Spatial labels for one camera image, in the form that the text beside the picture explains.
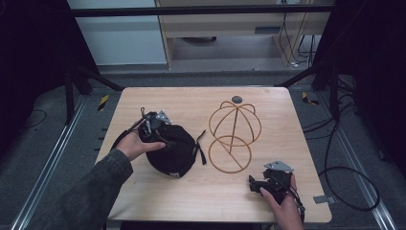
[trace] black hat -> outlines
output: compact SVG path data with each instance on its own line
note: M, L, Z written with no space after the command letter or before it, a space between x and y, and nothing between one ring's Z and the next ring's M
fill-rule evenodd
M163 148L147 152L147 159L151 166L161 173L180 178L194 164L197 151L200 150L203 165L206 164L206 158L203 151L191 135L181 126L165 125L160 129L159 134L167 141L174 143L169 148Z

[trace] sleeve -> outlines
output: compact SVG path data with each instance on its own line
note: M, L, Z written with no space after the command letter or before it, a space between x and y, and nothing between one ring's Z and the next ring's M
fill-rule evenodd
M125 155L111 150L27 229L101 229L133 170Z

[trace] gray carpet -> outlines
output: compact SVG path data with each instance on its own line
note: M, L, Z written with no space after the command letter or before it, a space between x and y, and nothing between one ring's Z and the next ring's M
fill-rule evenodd
M107 76L123 86L217 86L217 85L272 85L291 77L292 73L271 72L224 72L224 73L184 73ZM92 81L96 87L91 96L86 97L85 107L79 123L61 156L56 170L50 180L43 197L38 203L34 215L38 215L49 203L54 202L69 186L83 176L93 166L113 115L120 93L106 89L103 85ZM103 95L108 94L104 111L98 111ZM303 127L327 119L327 113L321 105L313 105L302 101L301 91L291 91L293 103ZM320 100L317 94L308 92L311 100ZM20 136L9 149L10 158L1 163L0 174L0 225L11 224L21 210L31 188L46 163L65 122L65 106L63 88L58 88L42 95L35 108L46 112L45 120L37 126L21 130ZM392 162L380 161L377 150L362 121L354 113L355 107L342 117L341 126L351 139L357 157L365 167L368 176L376 183L381 197L394 219L398 229L406 229L403 215L406 192L406 180ZM33 112L28 121L35 124L42 119L41 112ZM329 135L332 125L325 126L314 132L307 133L306 138ZM321 171L328 138L308 140L308 146L316 169ZM342 147L335 135L331 143L328 158L329 166L347 166ZM366 206L354 176L350 172L331 172L330 181L340 196L357 206ZM321 177L325 192L331 195L325 180ZM323 225L307 224L306 229L380 229L371 212L355 211L342 202L330 205L333 219Z

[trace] white wall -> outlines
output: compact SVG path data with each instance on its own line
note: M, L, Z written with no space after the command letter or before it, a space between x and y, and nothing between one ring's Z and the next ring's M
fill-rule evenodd
M68 0L72 9L155 7L153 0ZM157 16L77 18L98 65L166 64Z

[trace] light wood table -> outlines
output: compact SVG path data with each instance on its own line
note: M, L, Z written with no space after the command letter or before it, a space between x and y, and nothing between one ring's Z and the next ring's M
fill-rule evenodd
M209 120L221 103L234 96L240 96L243 104L252 104L256 108L262 130L259 139L250 145L252 160L247 169L224 173L209 161L209 147L214 141ZM330 221L328 205L315 204L313 200L314 196L322 196L324 192L286 88L126 88L98 161L109 152L116 137L141 118L141 107L146 112L164 109L172 122L184 127L194 139L207 129L200 144L208 164L203 166L197 155L191 170L176 179L156 171L143 154L132 162L134 174L123 185L110 219L273 222L274 216L267 203L260 194L250 191L248 175L263 180L263 165L281 160L295 170L298 192L306 208L304 221Z

